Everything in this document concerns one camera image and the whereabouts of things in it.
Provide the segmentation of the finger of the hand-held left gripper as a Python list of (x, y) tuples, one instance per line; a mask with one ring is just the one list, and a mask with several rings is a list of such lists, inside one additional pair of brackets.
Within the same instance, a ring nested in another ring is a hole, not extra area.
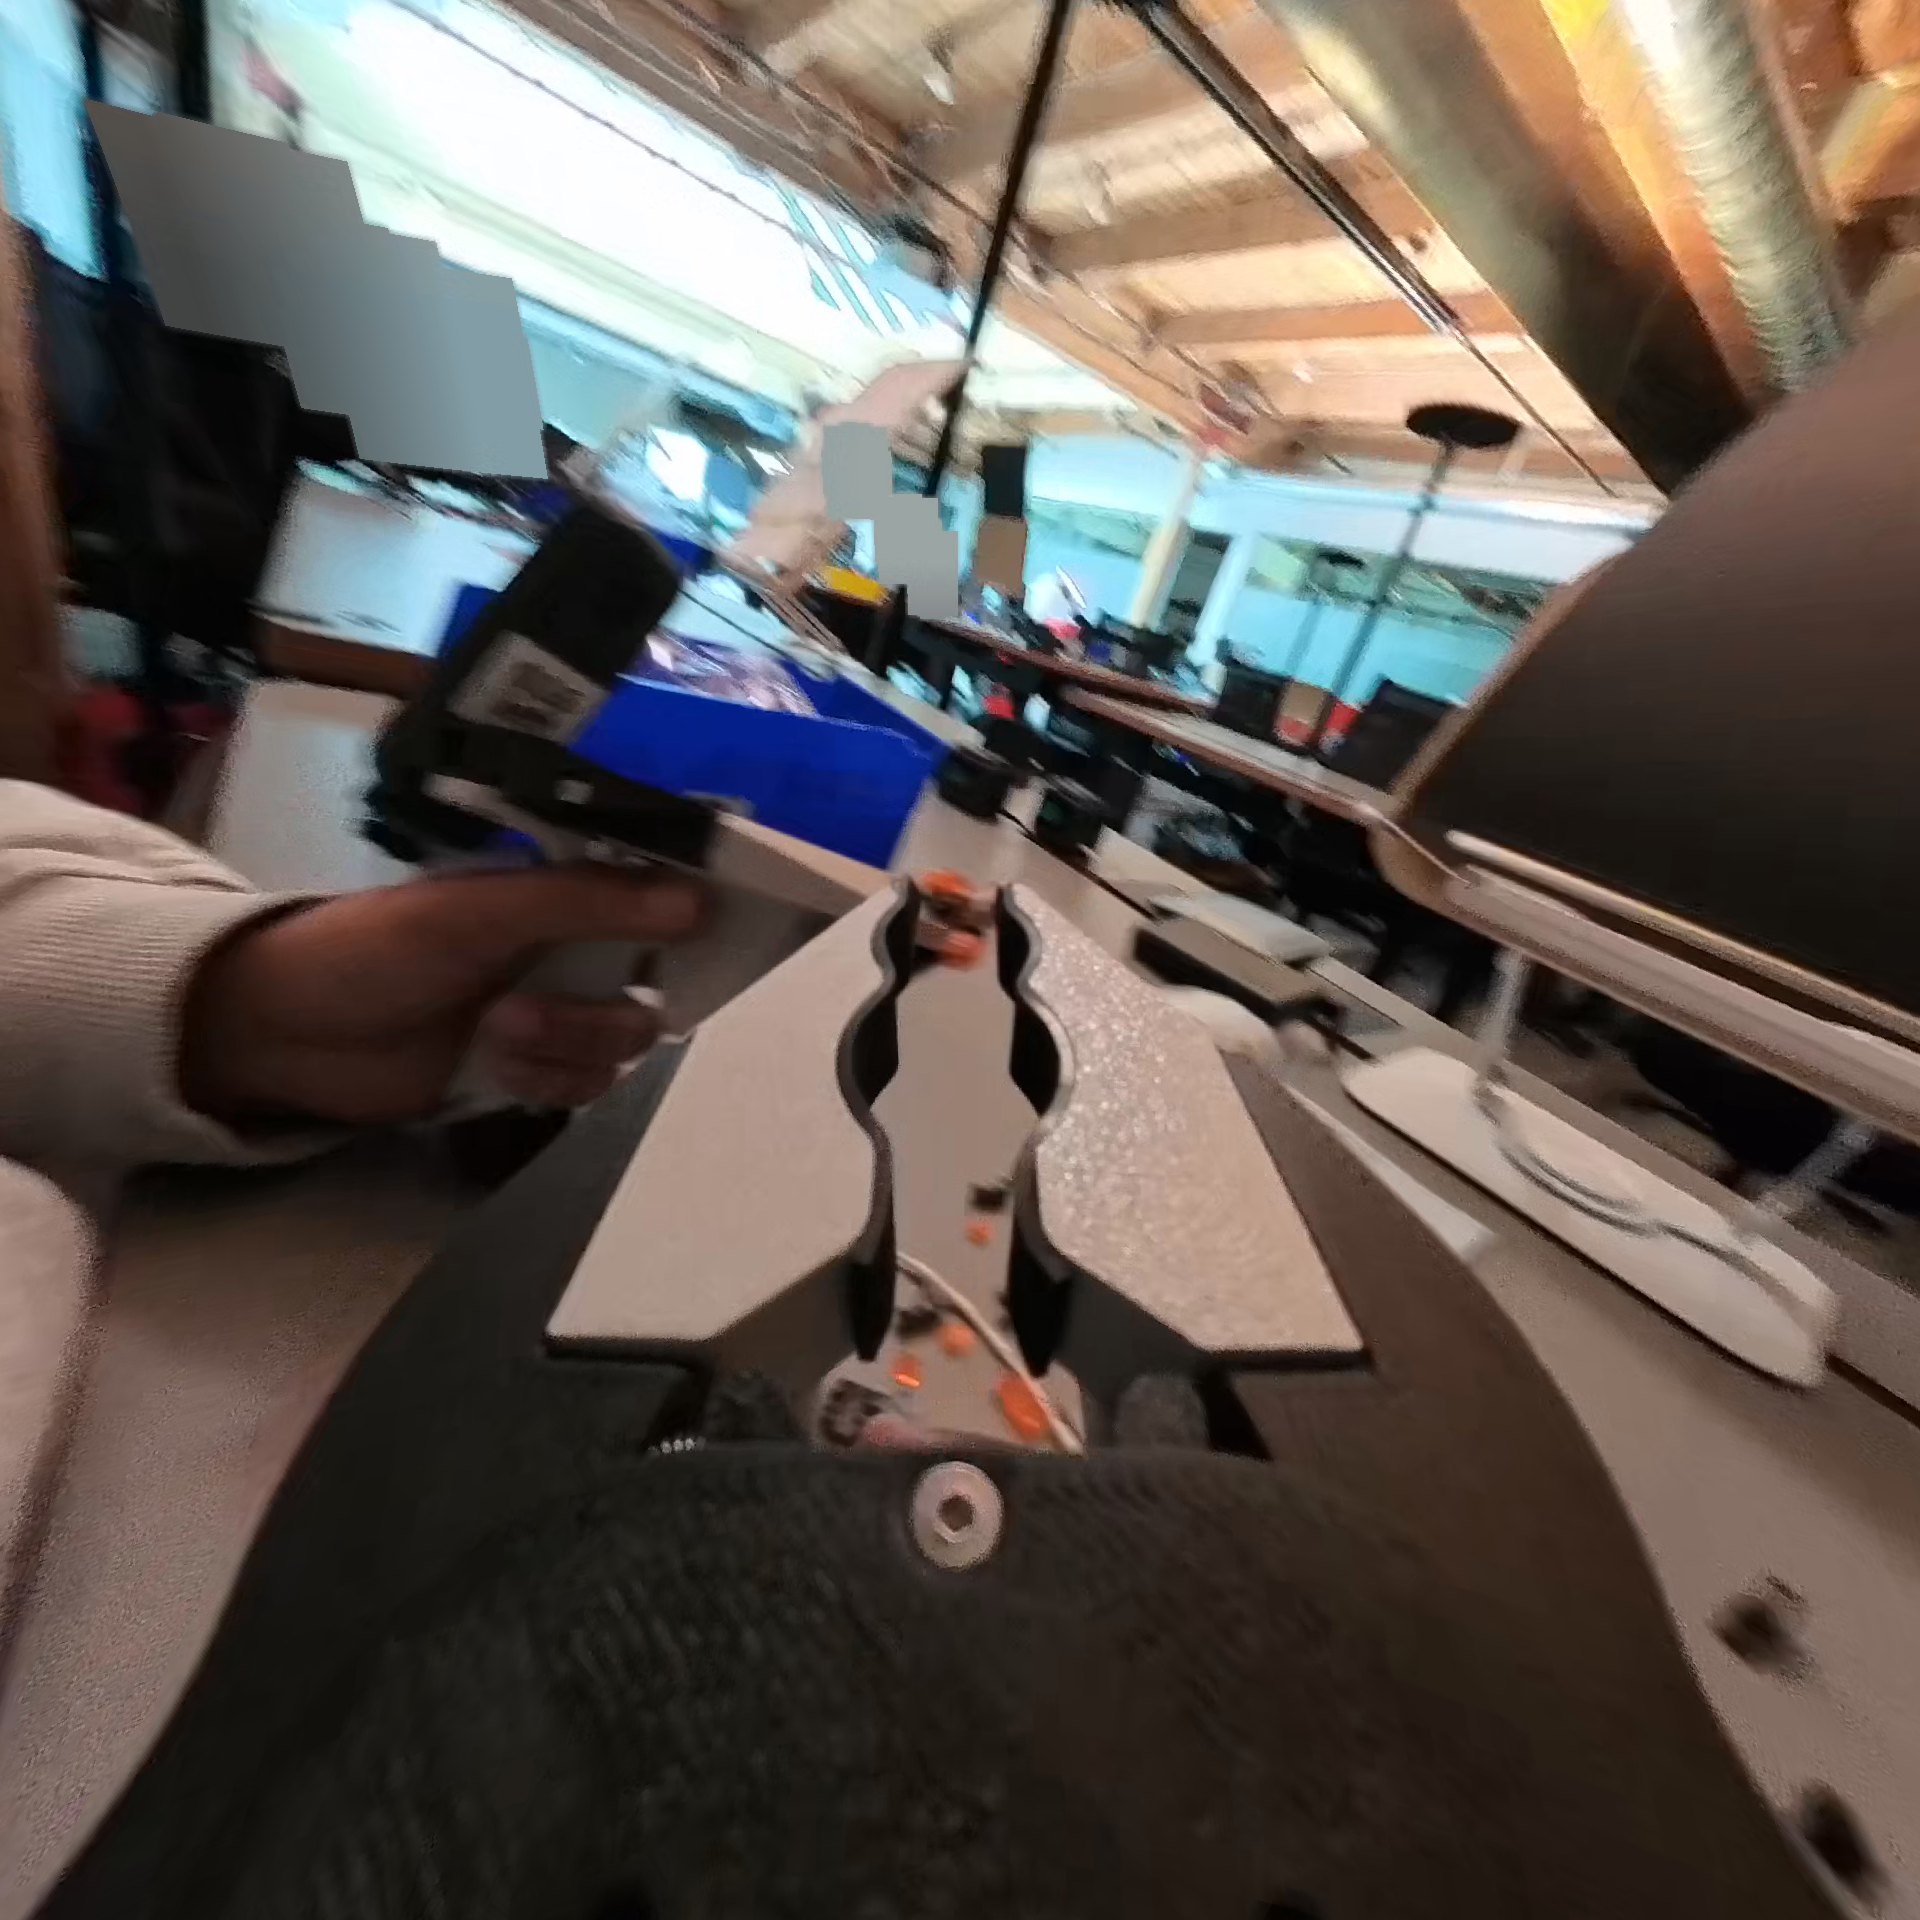
[(830, 923), (894, 888), (892, 874), (723, 812), (705, 875), (716, 891), (705, 987), (746, 993)]

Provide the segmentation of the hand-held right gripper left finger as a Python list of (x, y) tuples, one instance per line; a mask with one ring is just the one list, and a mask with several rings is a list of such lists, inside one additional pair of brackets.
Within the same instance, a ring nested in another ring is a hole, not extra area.
[(559, 1353), (871, 1360), (896, 1315), (899, 1000), (921, 891), (894, 881), (683, 1048), (554, 1308)]

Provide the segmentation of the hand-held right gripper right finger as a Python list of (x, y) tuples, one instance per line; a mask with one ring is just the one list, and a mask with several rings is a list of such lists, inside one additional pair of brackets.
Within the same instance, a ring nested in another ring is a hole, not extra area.
[(1364, 1342), (1210, 1031), (1010, 882), (1009, 1072), (1032, 1108), (1007, 1305), (1074, 1378), (1338, 1372)]

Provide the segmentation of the pile of lego pieces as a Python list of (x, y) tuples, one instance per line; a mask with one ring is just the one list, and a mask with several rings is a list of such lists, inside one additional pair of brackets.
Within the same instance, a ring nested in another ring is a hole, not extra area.
[(1010, 1308), (1002, 1308), (999, 1316), (991, 1315), (987, 1308), (921, 1256), (896, 1251), (894, 1268), (896, 1278), (910, 1284), (919, 1305), (940, 1316), (942, 1328), (958, 1328), (958, 1336), (946, 1331), (938, 1336), (946, 1355), (966, 1358), (970, 1353), (985, 1353), (992, 1363), (996, 1370), (992, 1403), (1014, 1438), (1064, 1456), (1081, 1456), (1086, 1451), (1089, 1440), (1081, 1426), (1064, 1411), (1019, 1353)]

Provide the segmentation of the person's left forearm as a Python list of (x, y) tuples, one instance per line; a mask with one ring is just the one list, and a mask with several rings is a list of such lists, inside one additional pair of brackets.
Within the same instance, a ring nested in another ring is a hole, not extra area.
[(274, 1167), (346, 1138), (186, 1102), (186, 1006), (234, 937), (315, 905), (260, 895), (184, 840), (2, 782), (2, 1147), (63, 1184), (151, 1167)]

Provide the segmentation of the person's left hand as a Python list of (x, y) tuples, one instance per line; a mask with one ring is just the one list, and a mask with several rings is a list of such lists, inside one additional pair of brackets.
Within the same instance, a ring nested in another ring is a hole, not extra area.
[(292, 905), (200, 962), (184, 1102), (228, 1122), (424, 1120), (479, 1054), (508, 1100), (580, 1108), (654, 1046), (662, 1016), (528, 977), (576, 944), (678, 944), (705, 916), (682, 875), (602, 867), (455, 872)]

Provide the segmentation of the blue plastic bin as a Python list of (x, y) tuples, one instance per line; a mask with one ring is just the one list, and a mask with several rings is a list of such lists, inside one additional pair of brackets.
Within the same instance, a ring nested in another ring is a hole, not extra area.
[(875, 870), (950, 752), (928, 722), (801, 658), (782, 623), (705, 587), (679, 594), (608, 688), (554, 643), (511, 635), (454, 714)]

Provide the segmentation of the white tablet stand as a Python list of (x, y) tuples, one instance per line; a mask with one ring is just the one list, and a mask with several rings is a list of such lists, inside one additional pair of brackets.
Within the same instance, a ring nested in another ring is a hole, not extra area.
[(1524, 1097), (1508, 1051), (1530, 975), (1503, 952), (1470, 1054), (1398, 1050), (1344, 1070), (1348, 1100), (1739, 1366), (1818, 1385), (1838, 1299), (1780, 1246), (1809, 1184), (1726, 1212)]

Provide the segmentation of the black tripod pole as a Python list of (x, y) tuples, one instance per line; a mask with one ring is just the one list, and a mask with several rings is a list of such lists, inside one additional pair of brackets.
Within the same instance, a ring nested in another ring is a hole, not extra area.
[(963, 364), (945, 394), (940, 432), (923, 472), (921, 497), (934, 507), (940, 506), (942, 488), (950, 467), (954, 464), (955, 432), (966, 411), (970, 379), (976, 369), (978, 347), (985, 337), (987, 320), (992, 319), (1002, 292), (1009, 254), (1016, 242), (1018, 215), (1025, 203), (1027, 174), (1041, 147), (1041, 136), (1050, 118), (1051, 94), (1056, 89), (1059, 72), (1065, 58), (1074, 12), (1076, 2), (1050, 2), (1043, 18), (1038, 54), (1032, 64), (1016, 130), (1010, 132), (1009, 148), (1003, 155), (999, 201), (992, 218), (991, 242), (976, 275)]

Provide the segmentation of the dark screen tablet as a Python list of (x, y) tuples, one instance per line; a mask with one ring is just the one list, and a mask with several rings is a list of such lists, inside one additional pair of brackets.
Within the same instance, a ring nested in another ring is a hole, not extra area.
[(1403, 899), (1642, 1012), (1916, 1050), (1916, 305), (1542, 617), (1372, 842)]

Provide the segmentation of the person's grey sweatshirt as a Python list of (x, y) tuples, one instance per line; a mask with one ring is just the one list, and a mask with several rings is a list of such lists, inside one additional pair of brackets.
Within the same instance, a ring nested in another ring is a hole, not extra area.
[(36, 1171), (2, 1167), (2, 1614), (27, 1579), (89, 1344), (99, 1236)]

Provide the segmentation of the black floor lamp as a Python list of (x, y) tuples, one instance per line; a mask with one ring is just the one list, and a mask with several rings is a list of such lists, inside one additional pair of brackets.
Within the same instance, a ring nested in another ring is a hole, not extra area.
[(1329, 707), (1340, 705), (1346, 698), (1354, 673), (1377, 635), (1386, 604), (1399, 587), (1424, 523), (1452, 479), (1452, 472), (1458, 467), (1458, 459), (1474, 451), (1506, 451), (1520, 435), (1520, 422), (1515, 416), (1466, 400), (1430, 400), (1415, 404), (1408, 410), (1403, 425), (1432, 451), (1426, 479), (1423, 481), (1415, 506), (1408, 512), (1403, 535), (1394, 547), (1391, 562), (1383, 568), (1377, 587), (1369, 592), (1364, 611), (1361, 614), (1361, 625), (1332, 673), (1329, 683)]

